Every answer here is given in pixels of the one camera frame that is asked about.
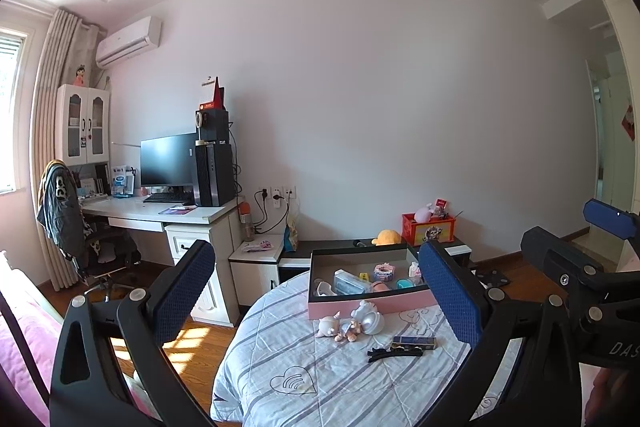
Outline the blue gold slim box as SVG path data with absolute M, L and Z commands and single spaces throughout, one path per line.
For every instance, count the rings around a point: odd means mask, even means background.
M 405 349 L 422 351 L 435 350 L 437 347 L 437 339 L 434 336 L 405 336 L 398 335 L 393 337 L 393 349 Z

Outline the white block figure model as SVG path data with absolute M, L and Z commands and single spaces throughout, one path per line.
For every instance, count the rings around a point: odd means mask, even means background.
M 414 286 L 420 285 L 423 282 L 418 262 L 413 261 L 411 263 L 408 270 L 408 279 L 413 283 Z

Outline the white round toy lamp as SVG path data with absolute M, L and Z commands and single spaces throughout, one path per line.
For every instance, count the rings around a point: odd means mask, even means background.
M 358 307 L 350 314 L 364 335 L 378 335 L 385 327 L 384 315 L 378 311 L 378 307 L 368 300 L 361 300 Z

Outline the pink block donut model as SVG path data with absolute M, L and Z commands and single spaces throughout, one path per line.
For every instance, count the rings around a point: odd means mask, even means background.
M 389 282 L 394 279 L 395 272 L 395 265 L 391 265 L 388 262 L 379 263 L 373 269 L 373 278 L 377 282 Z

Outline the baby doll figurine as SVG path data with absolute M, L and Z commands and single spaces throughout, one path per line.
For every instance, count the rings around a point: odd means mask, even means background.
M 343 341 L 354 343 L 361 334 L 361 324 L 357 320 L 343 321 L 341 314 L 335 313 L 330 317 L 322 317 L 319 320 L 318 329 L 314 337 L 332 338 L 336 343 L 342 343 Z

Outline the white plug adapter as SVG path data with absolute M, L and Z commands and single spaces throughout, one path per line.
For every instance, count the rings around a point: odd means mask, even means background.
M 336 292 L 328 282 L 318 279 L 314 281 L 314 295 L 317 297 L 333 297 L 336 296 Z

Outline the black bathroom scale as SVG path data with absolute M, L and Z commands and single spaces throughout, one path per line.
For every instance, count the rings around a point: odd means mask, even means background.
M 495 269 L 487 271 L 474 270 L 473 273 L 486 289 L 503 288 L 511 284 L 509 277 Z

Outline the black office chair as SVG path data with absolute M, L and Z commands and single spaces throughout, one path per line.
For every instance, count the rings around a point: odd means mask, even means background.
M 117 282 L 114 275 L 132 269 L 141 261 L 137 244 L 124 230 L 104 223 L 86 221 L 82 214 L 72 170 L 53 159 L 42 173 L 38 188 L 37 221 L 48 239 L 88 288 L 85 295 L 102 291 L 110 301 L 115 289 L 131 291 L 131 285 Z

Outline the pink plush toy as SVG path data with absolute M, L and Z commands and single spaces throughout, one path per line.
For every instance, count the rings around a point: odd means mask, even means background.
M 413 216 L 413 220 L 416 221 L 418 225 L 424 225 L 424 223 L 427 223 L 432 219 L 433 210 L 434 210 L 433 205 L 427 204 L 419 208 L 418 210 L 416 210 Z

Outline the clear teal lid container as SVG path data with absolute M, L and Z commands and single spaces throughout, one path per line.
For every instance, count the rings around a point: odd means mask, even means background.
M 416 286 L 416 283 L 414 283 L 411 279 L 398 279 L 396 281 L 397 289 L 413 288 L 414 286 Z

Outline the red toy storage box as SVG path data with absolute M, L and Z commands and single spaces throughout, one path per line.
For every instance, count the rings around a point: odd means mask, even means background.
M 448 217 L 432 218 L 425 223 L 418 223 L 414 220 L 413 213 L 404 213 L 401 216 L 401 237 L 414 247 L 421 246 L 431 239 L 439 243 L 451 243 L 454 241 L 456 222 L 455 217 Z

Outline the pink green storage box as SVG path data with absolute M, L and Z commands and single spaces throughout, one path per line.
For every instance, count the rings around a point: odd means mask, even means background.
M 324 248 L 311 253 L 308 317 L 348 317 L 362 300 L 383 314 L 434 306 L 421 277 L 418 254 L 405 244 Z

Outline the striped quilted tablecloth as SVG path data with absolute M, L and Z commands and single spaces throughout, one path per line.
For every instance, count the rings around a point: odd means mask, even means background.
M 210 416 L 243 426 L 413 426 L 457 373 L 470 347 L 439 307 L 388 314 L 381 334 L 354 343 L 316 338 L 307 274 L 250 307 L 213 385 Z M 422 357 L 369 363 L 394 336 L 434 336 Z

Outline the white desk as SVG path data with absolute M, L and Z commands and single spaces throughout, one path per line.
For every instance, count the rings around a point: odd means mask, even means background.
M 147 202 L 143 197 L 89 199 L 82 204 L 87 217 L 104 218 L 116 228 L 132 233 L 145 260 L 174 265 L 199 239 L 213 246 L 214 274 L 192 310 L 192 319 L 205 324 L 232 327 L 239 321 L 229 258 L 242 243 L 239 202 L 221 207 L 196 207 L 172 213 L 168 204 Z

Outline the rose gold tape roll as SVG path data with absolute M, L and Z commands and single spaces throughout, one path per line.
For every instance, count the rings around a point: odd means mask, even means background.
M 375 293 L 385 293 L 385 291 L 390 291 L 390 286 L 385 282 L 375 281 L 371 284 L 371 291 Z

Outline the yellow octopus plush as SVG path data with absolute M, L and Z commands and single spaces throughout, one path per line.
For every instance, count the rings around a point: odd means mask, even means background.
M 378 233 L 371 244 L 376 247 L 399 245 L 402 243 L 402 236 L 395 230 L 385 229 Z

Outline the white side table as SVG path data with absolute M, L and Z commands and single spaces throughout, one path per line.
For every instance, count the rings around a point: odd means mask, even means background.
M 244 242 L 229 257 L 236 299 L 241 307 L 253 306 L 280 284 L 278 263 L 282 251 L 282 235 L 261 235 L 253 242 Z

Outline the clear plastic case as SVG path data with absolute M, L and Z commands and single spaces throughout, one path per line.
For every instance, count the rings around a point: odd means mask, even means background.
M 343 269 L 338 269 L 334 272 L 333 290 L 336 295 L 341 296 L 369 294 L 371 283 Z

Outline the orange cap bottle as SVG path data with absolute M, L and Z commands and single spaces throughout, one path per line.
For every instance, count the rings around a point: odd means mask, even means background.
M 254 239 L 254 225 L 252 220 L 252 212 L 248 202 L 240 202 L 238 206 L 240 225 L 246 241 Z

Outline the low black white cabinet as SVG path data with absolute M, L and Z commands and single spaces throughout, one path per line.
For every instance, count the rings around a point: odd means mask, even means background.
M 375 265 L 389 263 L 396 269 L 394 279 L 408 277 L 411 262 L 418 260 L 419 246 L 405 242 L 392 246 L 373 246 L 370 239 L 335 239 L 335 241 L 303 241 L 295 253 L 283 253 L 278 274 L 283 283 L 295 275 L 309 272 L 311 280 L 334 283 L 338 270 L 358 277 L 361 272 L 373 280 Z

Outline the black computer monitor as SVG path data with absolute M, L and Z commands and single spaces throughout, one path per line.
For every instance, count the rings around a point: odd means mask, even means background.
M 195 141 L 195 133 L 143 140 L 140 150 L 141 185 L 191 185 Z

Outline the black computer tower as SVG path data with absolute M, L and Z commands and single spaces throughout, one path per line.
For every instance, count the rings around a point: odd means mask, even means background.
M 221 207 L 235 198 L 232 148 L 228 143 L 198 141 L 194 146 L 195 204 Z

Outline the snack bag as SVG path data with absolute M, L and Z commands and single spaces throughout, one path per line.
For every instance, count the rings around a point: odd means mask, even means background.
M 292 213 L 288 213 L 285 219 L 285 228 L 283 233 L 283 248 L 288 253 L 295 253 L 298 248 L 298 231 L 296 227 L 296 217 Z

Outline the white glass door cabinet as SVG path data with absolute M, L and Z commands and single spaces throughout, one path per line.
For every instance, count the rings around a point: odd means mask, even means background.
M 56 92 L 55 158 L 67 166 L 110 159 L 111 93 L 63 84 Z

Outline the black speaker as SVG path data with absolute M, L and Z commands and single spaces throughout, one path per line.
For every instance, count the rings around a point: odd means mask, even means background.
M 223 108 L 199 109 L 195 112 L 198 139 L 204 142 L 229 142 L 229 114 Z

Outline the red paper bag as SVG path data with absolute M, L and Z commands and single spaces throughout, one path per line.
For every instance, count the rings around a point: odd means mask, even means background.
M 219 78 L 208 77 L 207 80 L 202 83 L 202 86 L 210 86 L 213 88 L 212 98 L 207 102 L 198 104 L 198 109 L 224 109 L 224 87 L 221 87 Z

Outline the beige curtain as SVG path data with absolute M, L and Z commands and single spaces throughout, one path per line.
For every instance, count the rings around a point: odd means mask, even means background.
M 50 21 L 37 68 L 29 126 L 29 174 L 32 208 L 38 209 L 41 176 L 55 158 L 56 94 L 63 84 L 74 82 L 77 69 L 93 80 L 99 27 L 73 12 L 58 9 Z

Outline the white air conditioner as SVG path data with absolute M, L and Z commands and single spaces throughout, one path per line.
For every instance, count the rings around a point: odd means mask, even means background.
M 96 47 L 96 64 L 107 69 L 126 58 L 160 45 L 163 22 L 159 17 L 148 16 L 137 20 L 103 39 Z

